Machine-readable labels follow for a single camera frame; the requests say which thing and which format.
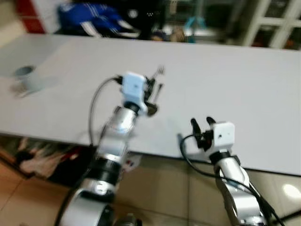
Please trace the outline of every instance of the tiled floor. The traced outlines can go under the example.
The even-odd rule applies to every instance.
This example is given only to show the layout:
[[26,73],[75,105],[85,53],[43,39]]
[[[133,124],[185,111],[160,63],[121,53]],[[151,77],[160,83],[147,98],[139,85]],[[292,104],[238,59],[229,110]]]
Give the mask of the tiled floor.
[[[209,165],[198,166],[212,171]],[[249,175],[279,215],[301,209],[301,199],[283,192],[285,184],[301,190],[301,178],[253,171]],[[24,180],[0,164],[0,226],[52,226],[67,191],[38,179]],[[215,182],[177,160],[143,157],[141,165],[125,175],[114,207],[117,216],[134,213],[144,226],[230,226]],[[300,226],[301,217],[286,225]]]

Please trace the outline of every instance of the red object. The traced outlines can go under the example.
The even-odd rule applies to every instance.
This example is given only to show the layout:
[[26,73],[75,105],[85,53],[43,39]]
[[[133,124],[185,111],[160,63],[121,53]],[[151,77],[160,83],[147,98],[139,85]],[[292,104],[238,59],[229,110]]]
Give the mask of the red object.
[[27,32],[45,34],[44,28],[39,19],[25,17],[22,17],[21,19]]
[[31,0],[17,0],[16,11],[19,16],[38,16]]

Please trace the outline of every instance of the gray cup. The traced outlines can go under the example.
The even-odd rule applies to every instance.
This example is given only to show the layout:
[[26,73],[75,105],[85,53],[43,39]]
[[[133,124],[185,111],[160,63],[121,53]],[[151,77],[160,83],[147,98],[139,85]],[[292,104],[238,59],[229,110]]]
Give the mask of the gray cup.
[[36,74],[34,66],[20,67],[14,75],[26,91],[35,92],[41,89],[40,78]]

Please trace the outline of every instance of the white table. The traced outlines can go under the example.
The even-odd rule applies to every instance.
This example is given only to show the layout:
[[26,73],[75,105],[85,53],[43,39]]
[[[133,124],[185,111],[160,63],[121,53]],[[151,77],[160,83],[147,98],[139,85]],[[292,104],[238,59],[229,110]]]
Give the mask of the white table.
[[[88,145],[87,117],[96,87],[126,71],[166,75],[159,112],[140,118],[130,149],[180,157],[177,133],[192,132],[191,117],[236,125],[236,153],[247,168],[301,175],[300,52],[221,45],[159,43],[27,34],[0,49],[0,132]],[[37,66],[43,90],[15,98],[12,73]],[[121,103],[109,85],[98,101],[94,128]],[[205,160],[193,140],[187,151]]]

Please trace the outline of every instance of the robotic arm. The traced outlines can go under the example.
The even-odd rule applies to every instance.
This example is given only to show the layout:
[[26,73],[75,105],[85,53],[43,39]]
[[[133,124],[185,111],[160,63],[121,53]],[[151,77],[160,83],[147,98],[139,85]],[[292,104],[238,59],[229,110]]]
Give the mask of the robotic arm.
[[216,184],[223,195],[231,224],[233,226],[268,225],[269,212],[258,200],[259,194],[251,192],[256,190],[250,183],[247,172],[240,166],[238,157],[231,155],[234,144],[234,124],[225,121],[215,122],[210,117],[207,117],[207,122],[210,130],[202,133],[196,120],[191,119],[193,136],[198,148],[204,149],[206,157],[214,165]]
[[[116,79],[122,85],[123,106],[115,109],[104,126],[89,170],[66,199],[56,226],[113,225],[115,217],[110,203],[114,200],[127,158],[128,142],[137,117],[156,113],[157,105],[147,101],[155,86],[155,76],[163,72],[159,69],[151,79],[136,73],[126,73]],[[127,216],[115,225],[136,226],[138,221],[133,216]]]

